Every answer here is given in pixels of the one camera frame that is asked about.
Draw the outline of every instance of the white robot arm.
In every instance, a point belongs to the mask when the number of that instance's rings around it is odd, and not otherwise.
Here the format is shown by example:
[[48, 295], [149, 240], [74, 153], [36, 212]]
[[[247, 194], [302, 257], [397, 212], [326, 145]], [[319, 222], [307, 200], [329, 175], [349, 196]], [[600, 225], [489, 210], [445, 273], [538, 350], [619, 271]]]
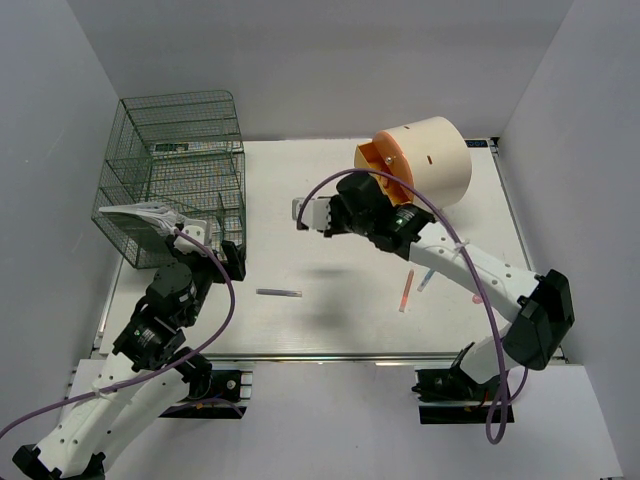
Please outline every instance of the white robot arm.
[[[478, 293], [459, 246], [433, 215], [417, 205], [393, 205], [379, 181], [368, 173], [352, 173], [337, 185], [338, 194], [311, 200], [298, 228], [318, 230], [325, 237], [356, 233], [378, 249], [404, 260], [434, 269], [473, 293]], [[293, 201], [292, 216], [300, 212], [302, 199]], [[491, 305], [511, 323], [501, 331], [506, 369], [518, 365], [542, 370], [573, 325], [573, 307], [567, 279], [551, 270], [540, 276], [515, 268], [466, 245]], [[492, 338], [475, 342], [460, 352], [447, 378], [450, 400], [474, 396], [482, 385], [499, 374]], [[447, 391], [438, 386], [438, 397]], [[418, 390], [429, 397], [435, 386]]]
[[[201, 223], [188, 224], [183, 231], [190, 232], [186, 235], [194, 239], [204, 238], [206, 225]], [[188, 347], [178, 350], [185, 341], [182, 328], [196, 322], [210, 286], [224, 282], [211, 260], [195, 252], [183, 237], [169, 236], [166, 241], [177, 261], [156, 272], [129, 324], [115, 340], [92, 385], [97, 395], [74, 405], [49, 435], [37, 445], [21, 447], [14, 455], [14, 463], [29, 478], [104, 479], [129, 443], [163, 412], [193, 392], [207, 393], [214, 386], [212, 379], [220, 372], [212, 372], [210, 362], [195, 355], [147, 382], [99, 393], [190, 354]], [[244, 249], [237, 249], [231, 242], [223, 242], [222, 247], [227, 257], [222, 262], [226, 273], [232, 280], [243, 280]], [[238, 401], [239, 384], [232, 391], [220, 389], [220, 393]]]

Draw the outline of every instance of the green wire cage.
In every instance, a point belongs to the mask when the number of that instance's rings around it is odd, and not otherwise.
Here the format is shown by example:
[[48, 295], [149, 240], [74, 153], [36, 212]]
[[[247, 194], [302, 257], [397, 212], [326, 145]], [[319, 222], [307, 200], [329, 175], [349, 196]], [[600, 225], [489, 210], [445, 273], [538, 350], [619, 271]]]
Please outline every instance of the green wire cage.
[[211, 244], [246, 242], [244, 147], [233, 96], [223, 90], [120, 100], [92, 220], [134, 268], [172, 260], [150, 226], [127, 228], [99, 209], [157, 201], [207, 220]]

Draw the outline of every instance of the gray wall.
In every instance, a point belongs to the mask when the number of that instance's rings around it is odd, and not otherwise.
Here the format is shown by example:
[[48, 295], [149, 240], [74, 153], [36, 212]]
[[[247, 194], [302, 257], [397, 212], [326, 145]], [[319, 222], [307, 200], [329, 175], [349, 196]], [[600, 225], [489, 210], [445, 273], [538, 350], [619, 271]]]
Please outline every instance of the gray wall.
[[638, 2], [576, 0], [501, 140], [534, 263], [572, 282], [564, 345], [587, 368], [630, 479], [640, 478], [638, 25]]
[[499, 135], [571, 0], [69, 0], [120, 97], [226, 88], [246, 138]]
[[[116, 94], [64, 0], [0, 3], [0, 424], [60, 400], [117, 259], [90, 220]], [[56, 414], [0, 441], [38, 441]]]

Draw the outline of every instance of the beige cylinder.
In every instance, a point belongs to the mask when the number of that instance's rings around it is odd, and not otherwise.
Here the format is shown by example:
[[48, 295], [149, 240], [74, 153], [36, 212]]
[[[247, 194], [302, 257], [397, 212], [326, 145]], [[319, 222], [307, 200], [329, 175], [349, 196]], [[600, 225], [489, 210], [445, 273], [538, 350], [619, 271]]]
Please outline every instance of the beige cylinder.
[[[354, 163], [401, 178], [438, 208], [460, 201], [471, 180], [467, 144], [456, 127], [442, 117], [376, 133], [371, 143], [358, 146]], [[426, 208], [394, 182], [381, 177], [378, 181], [394, 204], [413, 202]]]

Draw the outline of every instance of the white tabletop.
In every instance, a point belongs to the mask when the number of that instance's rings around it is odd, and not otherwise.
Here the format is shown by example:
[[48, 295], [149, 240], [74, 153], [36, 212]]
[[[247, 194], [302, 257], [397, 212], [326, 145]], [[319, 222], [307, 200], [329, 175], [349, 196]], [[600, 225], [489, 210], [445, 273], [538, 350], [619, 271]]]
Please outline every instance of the white tabletop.
[[[72, 395], [102, 361], [83, 360]], [[517, 369], [512, 388], [521, 379]], [[562, 479], [621, 475], [581, 366], [532, 372], [515, 423], [489, 444], [484, 425], [420, 425], [411, 367], [259, 363], [242, 420], [158, 419], [107, 479]]]
[[[405, 313], [398, 312], [412, 265], [375, 249], [366, 239], [325, 239], [299, 232], [291, 200], [305, 196], [328, 175], [353, 165], [363, 139], [246, 142], [247, 277], [235, 283], [236, 314], [206, 353], [217, 354], [440, 354], [453, 353], [489, 334], [482, 305], [458, 285], [436, 275], [419, 293], [426, 273], [415, 267]], [[445, 214], [463, 238], [514, 266], [524, 255], [488, 148], [470, 149], [471, 185]], [[331, 195], [335, 186], [323, 190]], [[129, 321], [153, 270], [126, 262], [111, 303], [101, 353]], [[256, 295], [256, 288], [302, 291], [302, 298]], [[188, 344], [210, 336], [227, 314], [226, 287], [214, 285]], [[499, 319], [500, 326], [504, 320]]]

